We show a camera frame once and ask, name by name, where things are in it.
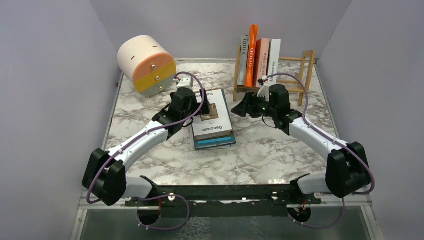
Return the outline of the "wooden book rack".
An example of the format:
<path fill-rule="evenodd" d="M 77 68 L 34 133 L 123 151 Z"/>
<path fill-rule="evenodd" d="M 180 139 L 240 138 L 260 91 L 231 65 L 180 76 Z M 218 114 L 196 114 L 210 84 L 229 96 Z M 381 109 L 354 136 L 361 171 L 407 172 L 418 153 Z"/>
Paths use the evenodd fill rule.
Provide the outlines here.
<path fill-rule="evenodd" d="M 303 51 L 301 57 L 280 56 L 279 61 L 280 62 L 281 61 L 300 62 L 299 72 L 296 72 L 294 74 L 294 76 L 297 77 L 299 80 L 303 80 L 304 71 L 307 64 L 307 73 L 306 73 L 305 81 L 304 81 L 304 87 L 306 90 L 303 90 L 303 88 L 301 87 L 301 84 L 298 83 L 296 80 L 278 79 L 276 81 L 279 84 L 296 85 L 296 87 L 286 87 L 286 89 L 289 92 L 299 93 L 297 104 L 298 106 L 301 106 L 303 103 L 303 99 L 306 96 L 306 93 L 308 93 L 310 90 L 313 68 L 314 68 L 314 64 L 316 63 L 316 51 L 315 50 Z M 234 84 L 233 84 L 233 94 L 232 94 L 233 102 L 237 100 L 238 93 L 258 92 L 259 90 L 259 88 L 257 87 L 245 87 L 243 85 L 238 85 L 238 80 L 240 78 L 239 77 L 240 64 L 241 64 L 241 46 L 238 45 L 237 52 L 236 52 L 236 59 L 235 59 L 235 70 L 234 70 Z"/>

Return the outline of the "white Decorate book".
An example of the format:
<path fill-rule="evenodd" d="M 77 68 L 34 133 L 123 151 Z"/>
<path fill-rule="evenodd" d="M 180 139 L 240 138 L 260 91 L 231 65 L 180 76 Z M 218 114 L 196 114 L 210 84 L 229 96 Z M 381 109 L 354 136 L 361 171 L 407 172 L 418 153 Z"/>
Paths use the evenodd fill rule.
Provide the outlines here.
<path fill-rule="evenodd" d="M 233 133 L 230 113 L 225 91 L 222 88 L 206 91 L 209 113 L 202 113 L 193 118 L 191 130 L 197 141 L 220 138 Z"/>

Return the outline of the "pink Warm Chord book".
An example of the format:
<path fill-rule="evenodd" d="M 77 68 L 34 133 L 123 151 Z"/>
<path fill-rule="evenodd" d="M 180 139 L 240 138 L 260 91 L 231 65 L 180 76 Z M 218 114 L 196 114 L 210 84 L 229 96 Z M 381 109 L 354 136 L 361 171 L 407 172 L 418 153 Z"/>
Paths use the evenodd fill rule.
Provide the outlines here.
<path fill-rule="evenodd" d="M 253 69 L 253 86 L 256 88 L 260 87 L 258 80 L 267 73 L 270 41 L 269 38 L 261 38 L 256 42 Z"/>

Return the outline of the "white Afternoon Tea book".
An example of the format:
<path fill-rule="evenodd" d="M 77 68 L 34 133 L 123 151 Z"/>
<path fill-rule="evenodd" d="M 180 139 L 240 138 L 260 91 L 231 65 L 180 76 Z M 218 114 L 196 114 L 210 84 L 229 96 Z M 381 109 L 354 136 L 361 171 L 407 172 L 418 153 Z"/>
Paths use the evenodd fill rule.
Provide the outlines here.
<path fill-rule="evenodd" d="M 268 69 L 267 69 L 268 76 L 278 72 L 281 43 L 282 43 L 281 39 L 273 38 L 270 40 L 269 50 L 268 50 Z"/>

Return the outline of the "grey ianra book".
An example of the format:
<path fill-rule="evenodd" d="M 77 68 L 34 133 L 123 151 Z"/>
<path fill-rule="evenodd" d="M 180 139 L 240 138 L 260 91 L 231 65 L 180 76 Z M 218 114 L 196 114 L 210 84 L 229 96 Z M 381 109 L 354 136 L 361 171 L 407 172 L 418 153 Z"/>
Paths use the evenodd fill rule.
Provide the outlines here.
<path fill-rule="evenodd" d="M 245 85 L 249 41 L 250 41 L 250 38 L 248 35 L 241 36 L 239 71 L 238 71 L 238 80 L 237 80 L 237 84 L 239 86 Z"/>

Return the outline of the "orange Good Morning book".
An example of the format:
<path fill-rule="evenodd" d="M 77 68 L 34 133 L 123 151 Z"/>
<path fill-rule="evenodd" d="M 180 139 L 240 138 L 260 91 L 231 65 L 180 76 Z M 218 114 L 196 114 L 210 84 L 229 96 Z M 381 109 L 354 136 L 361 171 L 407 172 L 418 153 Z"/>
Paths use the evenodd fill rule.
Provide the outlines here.
<path fill-rule="evenodd" d="M 256 42 L 258 37 L 258 24 L 251 24 L 249 29 L 249 45 L 247 49 L 247 62 L 246 62 L 246 73 L 245 73 L 245 83 L 244 86 L 247 88 L 253 87 L 253 73 L 254 73 L 254 63 L 255 63 L 255 51 L 256 51 Z"/>

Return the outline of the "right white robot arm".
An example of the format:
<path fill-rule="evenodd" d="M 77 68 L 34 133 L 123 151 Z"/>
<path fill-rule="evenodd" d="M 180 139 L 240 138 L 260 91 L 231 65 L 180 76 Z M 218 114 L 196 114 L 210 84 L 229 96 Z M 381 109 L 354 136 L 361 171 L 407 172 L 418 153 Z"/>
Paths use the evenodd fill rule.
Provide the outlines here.
<path fill-rule="evenodd" d="M 284 85 L 272 85 L 264 95 L 247 93 L 231 113 L 242 118 L 271 118 L 276 129 L 300 140 L 327 161 L 325 172 L 307 174 L 290 182 L 288 196 L 296 204 L 315 193 L 344 198 L 373 182 L 364 147 L 325 133 L 304 114 L 292 109 Z"/>

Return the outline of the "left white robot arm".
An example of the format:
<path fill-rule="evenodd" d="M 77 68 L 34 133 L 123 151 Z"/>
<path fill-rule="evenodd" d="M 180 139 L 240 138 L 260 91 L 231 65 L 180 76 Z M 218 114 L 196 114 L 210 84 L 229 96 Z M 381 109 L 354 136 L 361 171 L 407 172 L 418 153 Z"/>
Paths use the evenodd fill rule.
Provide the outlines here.
<path fill-rule="evenodd" d="M 155 146 L 188 127 L 188 121 L 209 111 L 206 90 L 201 89 L 199 95 L 200 100 L 191 89 L 179 88 L 170 94 L 171 103 L 136 135 L 109 150 L 94 150 L 82 178 L 82 186 L 88 190 L 86 201 L 112 206 L 123 198 L 138 198 L 147 206 L 155 203 L 154 183 L 146 177 L 127 177 L 126 173 Z"/>

